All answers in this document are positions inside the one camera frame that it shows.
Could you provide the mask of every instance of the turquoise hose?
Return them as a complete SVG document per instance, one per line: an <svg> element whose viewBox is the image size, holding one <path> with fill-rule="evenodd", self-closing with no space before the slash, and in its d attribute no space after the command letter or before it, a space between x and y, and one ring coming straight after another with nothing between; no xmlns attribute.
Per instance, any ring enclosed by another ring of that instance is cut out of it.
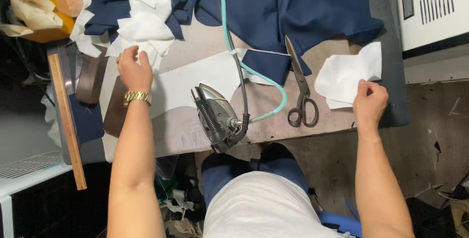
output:
<svg viewBox="0 0 469 238"><path fill-rule="evenodd" d="M228 40L228 34L229 34L228 33L228 27L226 26L226 0L220 0L220 2L221 2L221 22L223 24L223 34L225 35L225 41L226 41L226 45L228 46L228 50L232 51L230 41ZM276 83L275 81L267 78L266 76L264 76L264 75L256 72L255 70L251 69L246 64L244 64L242 61L240 61L240 65L241 65L241 67L243 67L244 69L246 69L250 73L252 73L256 76L259 76L260 78L270 82L272 85L277 87L277 89L282 93L282 103L280 103L280 105L275 110L273 110L272 112L268 112L265 115L261 115L257 118L251 119L251 120L249 120L249 123L252 124L252 123L255 123L255 122L262 121L262 120L264 120L264 119L266 119L266 118L280 112L283 109L283 107L285 106L285 104L287 103L287 94L285 93L285 90L282 88L282 86L278 85L278 83Z"/></svg>

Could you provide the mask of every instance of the navy blue pants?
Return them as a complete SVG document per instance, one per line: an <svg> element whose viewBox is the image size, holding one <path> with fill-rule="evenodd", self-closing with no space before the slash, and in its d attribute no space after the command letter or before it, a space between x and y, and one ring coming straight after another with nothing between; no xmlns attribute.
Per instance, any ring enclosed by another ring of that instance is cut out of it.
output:
<svg viewBox="0 0 469 238"><path fill-rule="evenodd" d="M282 144L272 143L256 161L245 161L228 154L211 154L202 162L203 195L210 201L228 182L251 171L264 171L282 176L308 193L308 182L292 153Z"/></svg>

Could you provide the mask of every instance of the brown leather piece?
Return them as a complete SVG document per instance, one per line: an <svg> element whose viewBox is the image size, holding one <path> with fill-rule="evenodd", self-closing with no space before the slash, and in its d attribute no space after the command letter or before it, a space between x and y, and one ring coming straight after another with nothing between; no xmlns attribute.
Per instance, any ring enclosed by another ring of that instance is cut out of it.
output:
<svg viewBox="0 0 469 238"><path fill-rule="evenodd" d="M120 80L120 76L117 76L103 122L104 131L115 137L120 136L120 131L124 126L125 116L127 115L127 107L124 107L126 92L126 85Z"/></svg>
<svg viewBox="0 0 469 238"><path fill-rule="evenodd" d="M105 56L107 49L94 46L101 51L101 55L97 58L83 55L82 71L76 86L76 98L79 102L87 104L96 104L99 101L108 60Z"/></svg>

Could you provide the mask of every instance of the white t-shirt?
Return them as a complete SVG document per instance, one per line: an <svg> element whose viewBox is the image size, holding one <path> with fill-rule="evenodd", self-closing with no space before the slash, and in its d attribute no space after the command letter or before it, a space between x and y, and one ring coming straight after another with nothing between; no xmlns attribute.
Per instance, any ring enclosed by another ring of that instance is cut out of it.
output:
<svg viewBox="0 0 469 238"><path fill-rule="evenodd" d="M308 195L290 180L253 171L226 184L210 202L203 238L341 238L321 225Z"/></svg>

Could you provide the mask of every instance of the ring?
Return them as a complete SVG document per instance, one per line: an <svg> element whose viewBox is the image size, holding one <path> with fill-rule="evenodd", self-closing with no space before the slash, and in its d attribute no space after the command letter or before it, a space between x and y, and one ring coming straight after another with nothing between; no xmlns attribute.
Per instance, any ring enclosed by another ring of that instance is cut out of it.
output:
<svg viewBox="0 0 469 238"><path fill-rule="evenodd" d="M119 54L119 57L116 59L116 63L119 65L119 61L122 59L122 53Z"/></svg>

